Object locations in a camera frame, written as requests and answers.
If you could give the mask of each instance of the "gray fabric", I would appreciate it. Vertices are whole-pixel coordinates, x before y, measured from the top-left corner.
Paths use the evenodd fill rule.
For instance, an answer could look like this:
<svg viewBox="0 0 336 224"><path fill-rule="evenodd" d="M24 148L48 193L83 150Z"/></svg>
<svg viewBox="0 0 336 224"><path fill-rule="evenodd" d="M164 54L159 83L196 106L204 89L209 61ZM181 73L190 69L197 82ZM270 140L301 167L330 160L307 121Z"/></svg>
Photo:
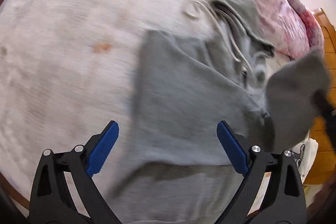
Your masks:
<svg viewBox="0 0 336 224"><path fill-rule="evenodd" d="M290 62L268 80L268 111L274 123L274 148L277 153L301 142L319 115L312 102L317 90L327 93L329 76L318 51L311 51Z"/></svg>
<svg viewBox="0 0 336 224"><path fill-rule="evenodd" d="M271 149L269 117L256 100L264 100L264 59L273 46L252 33L258 19L253 2L226 1L221 0L229 19L222 22L225 41L155 30L144 39L133 143L116 170L119 183L106 199L123 223L214 222L242 180L216 137L221 120L250 143ZM253 73L245 76L242 64L228 54L224 43L230 37Z"/></svg>

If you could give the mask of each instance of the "blue gripper pad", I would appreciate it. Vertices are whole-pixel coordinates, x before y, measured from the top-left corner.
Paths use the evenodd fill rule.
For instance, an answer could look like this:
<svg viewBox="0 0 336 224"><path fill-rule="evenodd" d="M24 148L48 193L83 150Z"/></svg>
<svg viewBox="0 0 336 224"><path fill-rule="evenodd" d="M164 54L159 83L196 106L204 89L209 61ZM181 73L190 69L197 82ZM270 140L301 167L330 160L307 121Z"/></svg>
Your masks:
<svg viewBox="0 0 336 224"><path fill-rule="evenodd" d="M89 155L86 173L91 178L98 174L104 165L119 135L119 126L113 122Z"/></svg>
<svg viewBox="0 0 336 224"><path fill-rule="evenodd" d="M223 122L217 125L217 138L235 168L235 171L246 176L249 171L247 155Z"/></svg>

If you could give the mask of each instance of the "bed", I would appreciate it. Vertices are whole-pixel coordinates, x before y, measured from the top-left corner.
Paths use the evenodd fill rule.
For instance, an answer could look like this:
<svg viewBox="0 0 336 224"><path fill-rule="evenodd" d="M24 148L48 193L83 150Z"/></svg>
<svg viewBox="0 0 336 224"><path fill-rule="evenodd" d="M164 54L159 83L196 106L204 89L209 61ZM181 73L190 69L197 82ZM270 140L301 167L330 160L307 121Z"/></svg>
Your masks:
<svg viewBox="0 0 336 224"><path fill-rule="evenodd" d="M120 127L119 139L94 177L103 197L108 197L118 159L127 156L124 145L131 123L137 52L145 31L161 29L201 38L216 34L206 16L190 20L183 14L190 1L4 1L0 9L0 171L24 197L29 199L45 148L71 150L113 118ZM267 60L268 77L289 60L276 52ZM235 186L227 200L240 181L231 177L229 183ZM84 211L83 205L77 205ZM197 223L215 221L217 216Z"/></svg>

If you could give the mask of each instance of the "floral blanket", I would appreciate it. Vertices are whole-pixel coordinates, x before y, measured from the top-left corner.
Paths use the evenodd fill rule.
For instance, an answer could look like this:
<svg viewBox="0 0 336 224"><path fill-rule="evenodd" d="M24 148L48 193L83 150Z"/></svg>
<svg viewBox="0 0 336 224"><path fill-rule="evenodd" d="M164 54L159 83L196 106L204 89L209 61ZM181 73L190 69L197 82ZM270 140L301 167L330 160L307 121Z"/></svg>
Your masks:
<svg viewBox="0 0 336 224"><path fill-rule="evenodd" d="M313 14L300 0L254 0L264 38L294 59L311 48L324 52L322 30Z"/></svg>

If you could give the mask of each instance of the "drawstring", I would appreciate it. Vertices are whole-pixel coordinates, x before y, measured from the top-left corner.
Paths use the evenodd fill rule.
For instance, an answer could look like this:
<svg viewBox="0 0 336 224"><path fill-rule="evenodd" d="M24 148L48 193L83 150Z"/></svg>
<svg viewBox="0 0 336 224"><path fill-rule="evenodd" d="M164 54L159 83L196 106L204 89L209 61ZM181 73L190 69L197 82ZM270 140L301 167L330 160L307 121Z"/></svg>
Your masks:
<svg viewBox="0 0 336 224"><path fill-rule="evenodd" d="M189 12L187 12L186 10L184 10L184 14L186 14L187 16L193 18L193 19L198 19L199 18L199 8L198 6L200 6L201 8L203 8L203 10L211 17L212 21L214 22L215 26L217 27L219 33L221 34L221 36L223 37L223 41L227 47L227 50L229 51L229 53L231 54L232 58L240 63L241 61L235 56L235 54L233 53L230 45L228 43L226 43L226 39L225 39L225 35L224 32L219 24L219 18L216 14L216 12L214 11L214 9L210 6L210 4L204 0L201 1L193 1L193 7L195 8L195 10L198 12L197 15L193 15ZM225 14L224 12L221 14L221 17L224 17L225 19L232 21L232 18L230 18L227 14ZM249 71L252 72L252 68L251 65L249 64L249 62L246 60L246 58L244 57L244 55L241 53L241 51L239 50L235 40L233 38L230 39L231 44L233 45L233 47L235 48L235 50L237 51L238 55L240 56L240 58L244 61L244 63L247 66L247 69Z"/></svg>

